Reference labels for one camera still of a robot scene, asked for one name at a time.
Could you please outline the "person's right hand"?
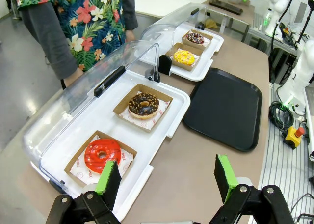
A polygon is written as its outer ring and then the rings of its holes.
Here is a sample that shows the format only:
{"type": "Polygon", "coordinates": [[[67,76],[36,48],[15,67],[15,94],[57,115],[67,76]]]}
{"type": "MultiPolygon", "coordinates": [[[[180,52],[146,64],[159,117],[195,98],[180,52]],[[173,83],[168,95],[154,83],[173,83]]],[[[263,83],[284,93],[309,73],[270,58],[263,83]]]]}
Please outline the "person's right hand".
{"type": "Polygon", "coordinates": [[[80,68],[77,68],[73,74],[71,74],[70,76],[63,79],[65,86],[66,87],[70,86],[73,82],[75,82],[83,74],[84,74],[84,72],[80,68]]]}

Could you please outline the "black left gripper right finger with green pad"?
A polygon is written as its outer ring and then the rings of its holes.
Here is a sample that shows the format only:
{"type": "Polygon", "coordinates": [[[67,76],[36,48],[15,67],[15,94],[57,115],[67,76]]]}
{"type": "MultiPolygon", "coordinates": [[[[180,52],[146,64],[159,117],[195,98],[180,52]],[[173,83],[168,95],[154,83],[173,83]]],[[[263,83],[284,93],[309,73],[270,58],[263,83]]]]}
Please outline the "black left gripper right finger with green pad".
{"type": "Polygon", "coordinates": [[[280,188],[267,185],[258,190],[239,183],[226,155],[216,155],[214,176],[223,205],[211,224],[236,224],[242,216],[252,216],[258,224],[294,223],[280,188]]]}

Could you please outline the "person's left hand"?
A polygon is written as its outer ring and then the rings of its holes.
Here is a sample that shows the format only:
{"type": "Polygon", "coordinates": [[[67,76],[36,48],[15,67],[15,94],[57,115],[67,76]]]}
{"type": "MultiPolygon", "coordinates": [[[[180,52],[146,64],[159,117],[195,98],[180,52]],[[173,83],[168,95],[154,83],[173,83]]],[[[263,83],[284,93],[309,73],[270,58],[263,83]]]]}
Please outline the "person's left hand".
{"type": "Polygon", "coordinates": [[[126,42],[132,42],[132,41],[136,41],[137,40],[133,30],[126,30],[125,31],[125,36],[126,36],[126,42]]]}

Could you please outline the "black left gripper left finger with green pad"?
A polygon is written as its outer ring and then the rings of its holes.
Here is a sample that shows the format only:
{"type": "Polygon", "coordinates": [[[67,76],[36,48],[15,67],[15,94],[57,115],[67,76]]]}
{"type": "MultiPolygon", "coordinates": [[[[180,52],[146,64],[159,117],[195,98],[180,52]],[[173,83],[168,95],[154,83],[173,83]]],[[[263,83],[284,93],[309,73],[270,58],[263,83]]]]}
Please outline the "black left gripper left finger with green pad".
{"type": "Polygon", "coordinates": [[[109,161],[103,169],[95,189],[76,198],[62,194],[55,198],[47,217],[47,224],[119,224],[113,214],[121,182],[116,162],[109,161]]]}

